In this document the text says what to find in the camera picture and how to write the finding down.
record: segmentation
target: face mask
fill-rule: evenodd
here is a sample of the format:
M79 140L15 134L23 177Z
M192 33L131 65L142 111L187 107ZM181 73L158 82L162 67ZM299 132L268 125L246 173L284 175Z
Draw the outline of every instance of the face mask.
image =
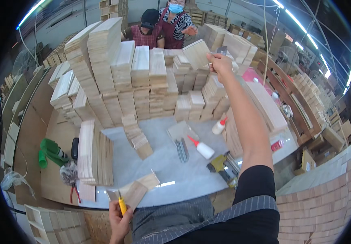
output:
M174 14L179 14L180 12L183 11L183 6L179 5L179 4L175 4L175 3L170 3L169 4L169 10L170 12L174 13Z

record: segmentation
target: hand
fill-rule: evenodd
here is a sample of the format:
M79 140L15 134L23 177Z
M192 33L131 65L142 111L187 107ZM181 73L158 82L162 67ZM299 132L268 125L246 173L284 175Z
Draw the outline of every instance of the hand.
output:
M232 60L221 53L207 53L207 59L212 63L209 64L211 72L217 73L220 83L224 84L225 76L234 75L232 71Z
M113 243L124 243L124 238L128 234L129 221L133 217L133 210L127 206L127 211L124 216L121 214L120 205L118 201L109 202L109 220L112 228L112 236L110 238L110 244Z
M181 31L183 34L188 34L189 36L194 36L198 34L197 27L190 25L185 30Z

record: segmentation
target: red plaid apron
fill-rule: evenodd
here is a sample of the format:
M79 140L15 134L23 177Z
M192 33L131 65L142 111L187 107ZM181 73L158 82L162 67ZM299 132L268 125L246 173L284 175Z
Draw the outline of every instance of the red plaid apron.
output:
M161 15L161 19L159 20L159 24L162 27L162 30L164 31L164 48L165 49L182 49L182 45L184 43L184 39L182 40L176 40L173 37L173 33L175 30L175 27L178 24L178 21L181 19L182 15L185 14L185 11L180 13L178 16L178 20L175 21L173 24L169 24L167 21L163 21L164 15L167 13L167 10L169 7L166 7Z
M152 30L152 34L147 36L143 35L140 32L140 28L138 25L131 26L131 29L132 29L133 40L135 41L135 46L150 46L150 49L157 47L156 38L158 37L159 32L162 29L160 25L156 25Z

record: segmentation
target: striped shirt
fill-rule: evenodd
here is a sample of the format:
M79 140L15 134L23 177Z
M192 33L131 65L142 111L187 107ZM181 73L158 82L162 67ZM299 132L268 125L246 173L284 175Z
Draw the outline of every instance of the striped shirt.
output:
M159 10L159 15L162 15L163 13L163 9ZM170 10L167 10L167 12L165 13L164 17L163 17L163 21L167 22L167 19L169 17L169 12ZM180 14L177 14L171 21L170 24L174 24L174 22L177 21L177 19L179 18ZM185 37L185 34L183 34L181 31L183 31L184 29L186 29L189 26L195 26L192 22L192 19L190 18L190 15L188 15L187 13L185 13L184 15L182 15L181 19L178 21L178 24L175 26L175 30L173 33L173 37L176 40L182 40Z

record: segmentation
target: red-handled pliers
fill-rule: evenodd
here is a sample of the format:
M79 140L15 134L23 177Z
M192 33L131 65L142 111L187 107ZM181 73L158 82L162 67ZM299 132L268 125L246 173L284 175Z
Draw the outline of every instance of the red-handled pliers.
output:
M77 195L78 195L78 201L79 201L79 203L80 203L80 196L79 196L79 192L78 192L78 190L77 190L77 184L76 184L76 183L72 184L72 186L71 186L70 203L72 203L72 192L73 192L74 190L75 190L75 192L76 192Z

